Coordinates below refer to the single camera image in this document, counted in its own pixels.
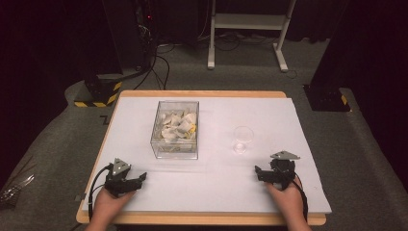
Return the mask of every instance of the transparent glass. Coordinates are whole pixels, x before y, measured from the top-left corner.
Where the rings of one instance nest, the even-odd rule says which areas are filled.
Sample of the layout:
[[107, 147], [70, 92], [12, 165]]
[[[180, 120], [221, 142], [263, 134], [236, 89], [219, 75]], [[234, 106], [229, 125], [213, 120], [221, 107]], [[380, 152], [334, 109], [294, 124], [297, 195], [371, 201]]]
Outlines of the transparent glass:
[[234, 137], [234, 151], [243, 154], [246, 151], [246, 144], [254, 138], [254, 132], [249, 127], [240, 126], [234, 130]]

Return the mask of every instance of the yellow and black tape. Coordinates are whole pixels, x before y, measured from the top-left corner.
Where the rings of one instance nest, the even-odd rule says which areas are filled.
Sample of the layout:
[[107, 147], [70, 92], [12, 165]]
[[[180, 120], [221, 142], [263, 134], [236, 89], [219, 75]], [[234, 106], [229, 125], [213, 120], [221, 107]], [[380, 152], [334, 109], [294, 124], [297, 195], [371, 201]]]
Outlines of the yellow and black tape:
[[76, 107], [79, 107], [79, 108], [87, 108], [87, 107], [104, 108], [104, 107], [110, 107], [115, 102], [121, 85], [122, 85], [122, 82], [118, 82], [113, 86], [112, 91], [105, 92], [106, 100], [103, 100], [103, 101], [75, 100], [74, 104], [75, 104]]

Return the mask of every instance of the hand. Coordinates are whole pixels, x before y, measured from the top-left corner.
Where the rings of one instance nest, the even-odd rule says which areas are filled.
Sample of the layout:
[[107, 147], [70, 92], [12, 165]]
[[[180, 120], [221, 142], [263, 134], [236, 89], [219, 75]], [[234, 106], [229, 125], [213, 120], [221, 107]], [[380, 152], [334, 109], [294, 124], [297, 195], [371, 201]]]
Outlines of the hand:
[[[301, 186], [297, 176], [294, 181]], [[268, 182], [265, 182], [265, 185], [288, 223], [288, 230], [311, 230], [303, 216], [302, 196], [294, 183], [291, 183], [284, 191], [277, 190]]]
[[128, 192], [120, 198], [116, 198], [105, 188], [102, 188], [96, 196], [92, 220], [86, 230], [105, 230], [135, 193], [136, 191]]

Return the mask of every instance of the table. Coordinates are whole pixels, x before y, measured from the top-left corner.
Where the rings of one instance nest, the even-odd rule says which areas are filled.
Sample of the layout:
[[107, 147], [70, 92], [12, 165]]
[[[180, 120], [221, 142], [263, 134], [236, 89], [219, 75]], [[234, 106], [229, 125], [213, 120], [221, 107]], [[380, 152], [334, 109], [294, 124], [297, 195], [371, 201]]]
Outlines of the table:
[[[182, 160], [163, 163], [161, 162], [161, 160], [156, 160], [154, 158], [153, 150], [151, 150], [151, 146], [149, 143], [150, 134], [154, 122], [154, 115], [156, 114], [157, 102], [159, 100], [164, 99], [172, 100], [198, 99], [198, 101], [200, 101], [199, 127], [201, 128], [200, 130], [201, 135], [199, 137], [198, 161]], [[290, 111], [294, 112], [294, 115], [292, 115], [292, 117], [295, 117], [297, 119], [297, 115], [295, 114], [292, 100], [286, 98], [285, 93], [281, 91], [125, 90], [119, 96], [119, 99], [115, 106], [114, 115], [111, 119], [107, 134], [102, 143], [102, 147], [95, 162], [92, 174], [89, 178], [86, 193], [89, 191], [90, 184], [93, 180], [94, 174], [96, 174], [96, 172], [98, 172], [99, 169], [105, 166], [107, 162], [112, 162], [115, 157], [118, 157], [122, 158], [123, 161], [132, 165], [132, 169], [127, 177], [128, 179], [137, 178], [140, 174], [142, 174], [145, 171], [147, 171], [147, 179], [146, 181], [144, 181], [142, 189], [138, 191], [137, 196], [133, 198], [137, 201], [135, 202], [131, 201], [129, 203], [130, 205], [125, 207], [124, 211], [114, 220], [114, 223], [193, 224], [193, 225], [285, 224], [283, 218], [276, 211], [276, 208], [272, 205], [273, 202], [271, 201], [270, 196], [266, 194], [264, 187], [262, 186], [262, 183], [257, 182], [257, 180], [253, 178], [254, 172], [252, 169], [253, 164], [251, 164], [251, 162], [253, 161], [252, 159], [255, 157], [255, 153], [257, 155], [258, 153], [260, 153], [258, 149], [261, 148], [261, 145], [255, 142], [256, 138], [254, 139], [253, 146], [248, 146], [247, 150], [248, 156], [243, 155], [234, 157], [235, 159], [233, 160], [234, 163], [232, 165], [225, 165], [225, 161], [231, 162], [231, 160], [228, 158], [231, 157], [231, 155], [234, 155], [232, 153], [233, 151], [231, 152], [225, 151], [229, 149], [232, 150], [232, 147], [229, 145], [230, 143], [226, 143], [225, 147], [220, 147], [221, 152], [225, 153], [225, 155], [217, 156], [209, 154], [210, 152], [212, 152], [211, 150], [213, 148], [211, 145], [209, 145], [209, 140], [211, 139], [208, 137], [210, 129], [209, 127], [211, 127], [211, 129], [215, 129], [215, 127], [205, 124], [207, 124], [208, 122], [209, 115], [217, 114], [217, 112], [213, 112], [211, 110], [212, 107], [217, 108], [219, 111], [221, 111], [221, 108], [227, 107], [222, 106], [220, 108], [217, 106], [217, 104], [219, 104], [221, 100], [229, 100], [229, 102], [239, 103], [244, 103], [245, 101], [249, 100], [250, 104], [253, 104], [254, 102], [267, 102], [268, 104], [271, 105], [280, 104], [282, 102], [285, 102], [285, 105], [287, 105], [289, 102], [288, 105], [289, 108], [291, 108]], [[143, 122], [142, 121], [143, 118], [140, 118], [140, 116], [144, 117], [143, 113], [145, 113], [145, 111], [149, 111], [149, 113], [151, 114], [150, 116], [152, 116], [149, 119], [147, 119], [149, 122]], [[280, 115], [281, 114], [280, 112], [276, 112], [275, 114], [281, 117], [289, 117], [289, 114], [286, 113], [284, 115]], [[223, 120], [222, 123], [228, 124], [229, 123], [228, 120], [231, 121], [234, 119], [226, 118], [226, 120]], [[297, 167], [296, 172], [302, 178], [305, 192], [310, 200], [309, 202], [310, 213], [308, 216], [309, 217], [308, 221], [310, 225], [322, 225], [326, 222], [325, 214], [330, 213], [331, 210], [324, 194], [322, 193], [321, 184], [319, 181], [319, 174], [317, 173], [309, 147], [307, 146], [307, 142], [304, 139], [298, 119], [297, 122], [295, 123], [295, 126], [298, 132], [300, 132], [299, 134], [301, 134], [299, 141], [300, 145], [297, 144], [295, 149], [297, 148], [299, 148], [299, 150], [304, 149], [305, 154], [303, 156], [302, 155], [300, 156], [301, 158], [304, 159], [304, 162], [310, 163], [309, 165], [306, 166], [302, 166], [301, 164], [296, 166]], [[133, 137], [138, 136], [138, 134], [140, 133], [139, 131], [142, 130], [150, 131], [150, 134], [144, 135], [142, 133], [142, 135], [140, 135], [140, 137], [138, 137], [137, 139], [136, 137], [135, 138]], [[261, 132], [259, 132], [258, 130], [254, 131], [255, 136], [261, 134]], [[254, 163], [259, 164], [259, 166], [262, 168], [267, 167], [269, 161], [268, 155], [269, 154], [266, 154], [262, 156], [261, 159], [256, 159]], [[183, 166], [183, 164], [180, 164], [181, 162], [186, 161], [189, 162], [189, 165], [187, 167]], [[223, 173], [223, 175], [226, 176], [220, 176], [220, 178], [213, 176], [219, 176], [220, 171], [218, 167], [220, 166], [226, 167], [225, 169], [226, 172], [231, 172], [231, 170], [234, 169], [239, 169], [240, 172], [242, 172], [241, 171], [242, 163], [249, 163], [249, 165], [251, 166], [251, 170], [245, 169], [244, 173], [234, 173], [238, 174], [240, 185], [245, 187], [243, 187], [243, 189], [237, 191], [237, 193], [231, 196], [231, 197], [235, 196], [237, 199], [240, 200], [240, 202], [243, 204], [242, 207], [240, 207], [239, 205], [236, 205], [237, 203], [228, 203], [227, 200], [229, 195], [225, 197], [224, 195], [217, 191], [217, 188], [225, 187], [224, 186], [225, 181], [224, 178], [222, 177], [226, 177], [229, 174]], [[177, 170], [175, 170], [173, 166], [178, 166], [181, 168], [177, 168]], [[175, 189], [168, 189], [168, 192], [166, 192], [166, 193], [177, 192], [183, 196], [185, 195], [186, 197], [173, 196], [171, 199], [163, 200], [163, 197], [157, 196], [159, 193], [157, 191], [161, 187], [161, 185], [166, 184], [166, 182], [168, 181], [171, 181], [171, 179], [167, 178], [178, 175], [182, 176], [183, 179], [181, 180], [181, 182], [173, 182], [176, 186], [180, 186], [183, 183], [194, 184], [195, 182], [194, 179], [196, 179], [195, 177], [198, 177], [197, 179], [200, 179], [200, 184], [208, 187], [207, 191], [203, 189], [197, 190], [196, 188], [197, 187], [199, 188], [200, 186], [189, 187], [189, 185], [187, 185], [184, 191], [177, 191], [181, 187], [175, 187]], [[250, 176], [251, 180], [249, 181], [245, 180], [245, 177], [247, 176]], [[316, 184], [315, 183], [311, 184], [312, 188], [307, 188], [309, 177], [317, 178], [317, 181], [315, 182]], [[104, 177], [99, 177], [99, 179], [100, 179], [99, 184], [103, 184]], [[261, 201], [259, 201], [261, 204], [265, 204], [264, 200], [266, 200], [267, 202], [269, 201], [268, 204], [271, 205], [266, 207], [260, 206], [263, 208], [255, 208], [255, 210], [253, 208], [247, 208], [251, 207], [250, 204], [253, 204], [253, 201], [255, 202], [257, 198], [247, 198], [245, 202], [240, 198], [240, 196], [245, 196], [245, 194], [241, 195], [240, 193], [242, 192], [244, 193], [245, 190], [248, 190], [248, 188], [251, 187], [253, 189], [250, 189], [251, 190], [250, 194], [253, 193], [255, 195], [254, 197], [262, 197], [260, 198]], [[189, 191], [197, 193], [197, 200], [194, 201], [196, 205], [183, 204], [183, 200], [189, 201], [188, 199]], [[223, 205], [222, 204], [211, 205], [211, 203], [206, 201], [206, 199], [208, 198], [205, 198], [206, 197], [205, 194], [211, 194], [212, 195], [211, 200], [217, 200], [217, 203], [223, 203], [225, 201], [226, 202]], [[87, 201], [88, 201], [87, 198], [83, 200], [78, 209], [77, 220], [81, 223], [89, 222]]]
[[282, 53], [282, 45], [289, 28], [289, 23], [291, 22], [295, 3], [296, 0], [290, 0], [288, 10], [284, 15], [266, 15], [216, 13], [216, 0], [213, 0], [207, 67], [209, 69], [216, 67], [216, 28], [272, 30], [281, 31], [278, 42], [273, 44], [273, 51], [275, 52], [281, 71], [288, 72], [288, 66]]

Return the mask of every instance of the wooden table edge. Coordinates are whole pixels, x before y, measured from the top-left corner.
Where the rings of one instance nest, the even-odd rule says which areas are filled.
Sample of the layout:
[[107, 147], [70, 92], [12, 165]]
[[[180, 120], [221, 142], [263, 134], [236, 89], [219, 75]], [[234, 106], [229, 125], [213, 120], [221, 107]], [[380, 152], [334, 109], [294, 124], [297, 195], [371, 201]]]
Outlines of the wooden table edge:
[[[77, 221], [89, 223], [88, 212], [78, 210]], [[274, 213], [221, 213], [221, 212], [123, 212], [114, 224], [156, 224], [156, 225], [248, 225], [276, 226], [286, 225], [280, 214]], [[309, 214], [309, 225], [326, 223], [325, 214]]]
[[120, 97], [254, 97], [286, 98], [283, 91], [269, 90], [124, 90]]

